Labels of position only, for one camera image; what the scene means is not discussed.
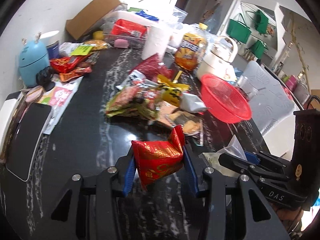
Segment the smartphone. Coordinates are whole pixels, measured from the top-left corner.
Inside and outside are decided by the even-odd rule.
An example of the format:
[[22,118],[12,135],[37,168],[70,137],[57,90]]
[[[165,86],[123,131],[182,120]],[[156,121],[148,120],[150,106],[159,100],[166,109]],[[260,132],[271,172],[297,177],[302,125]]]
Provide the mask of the smartphone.
[[51,106],[31,103],[13,136],[6,168],[22,181],[28,181],[39,140],[51,118]]

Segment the cardboard box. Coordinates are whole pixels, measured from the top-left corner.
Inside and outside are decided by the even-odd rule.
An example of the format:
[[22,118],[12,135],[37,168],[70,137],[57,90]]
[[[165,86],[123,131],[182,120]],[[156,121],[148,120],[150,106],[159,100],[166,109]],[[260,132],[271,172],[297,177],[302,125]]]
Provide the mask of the cardboard box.
[[67,20],[66,30],[71,36],[78,40],[83,34],[108,12],[120,5],[119,0],[93,0],[72,20]]
[[[311,89],[311,95],[320,97],[320,89]],[[311,105],[313,108],[320,110],[320,104],[317,100],[312,100]]]

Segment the red plastic colander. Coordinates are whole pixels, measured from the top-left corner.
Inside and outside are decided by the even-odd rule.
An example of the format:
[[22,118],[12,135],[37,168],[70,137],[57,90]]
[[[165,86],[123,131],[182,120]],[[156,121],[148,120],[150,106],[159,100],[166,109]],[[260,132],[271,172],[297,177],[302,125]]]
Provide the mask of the red plastic colander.
[[227,81],[212,74],[205,74],[201,82],[202,101],[214,117],[226,123],[251,119],[252,112],[248,102]]

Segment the green bag hanging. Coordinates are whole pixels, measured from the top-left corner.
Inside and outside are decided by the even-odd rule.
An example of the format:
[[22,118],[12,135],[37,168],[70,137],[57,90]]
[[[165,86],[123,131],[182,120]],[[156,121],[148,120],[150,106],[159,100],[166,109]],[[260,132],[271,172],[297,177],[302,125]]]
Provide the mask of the green bag hanging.
[[[250,11],[246,11],[247,15],[252,19],[252,17],[248,14]],[[258,10],[256,12],[250,12],[254,13],[255,19],[252,19],[254,21],[254,28],[261,34],[267,33],[267,27],[268,27],[268,17],[261,11]]]
[[250,27],[248,27],[245,24],[245,21],[244,23],[242,23],[240,21],[235,21],[230,19],[229,25],[227,28],[227,34],[229,35],[230,38],[234,38],[237,41],[246,44],[251,34],[251,31],[250,31]]
[[268,47],[262,41],[257,40],[249,49],[258,59],[261,59],[264,50],[268,49]]

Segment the metal screw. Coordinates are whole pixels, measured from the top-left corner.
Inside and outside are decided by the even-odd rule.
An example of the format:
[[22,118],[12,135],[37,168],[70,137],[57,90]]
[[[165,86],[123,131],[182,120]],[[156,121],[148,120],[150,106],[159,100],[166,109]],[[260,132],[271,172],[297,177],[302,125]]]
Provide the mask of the metal screw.
[[81,179],[81,175],[80,174],[75,174],[72,176],[72,180],[73,181],[78,181],[79,179]]
[[109,173],[116,173],[116,172],[117,172],[117,168],[114,167],[114,166],[109,167],[109,168],[108,168],[108,172],[109,172]]
[[242,181],[248,181],[248,180],[249,180],[249,176],[243,174],[243,175],[240,176],[240,179],[241,179]]
[[204,169],[204,171],[205,171],[206,173],[211,174],[211,173],[214,172],[214,168],[212,168],[212,167],[206,167],[206,168]]

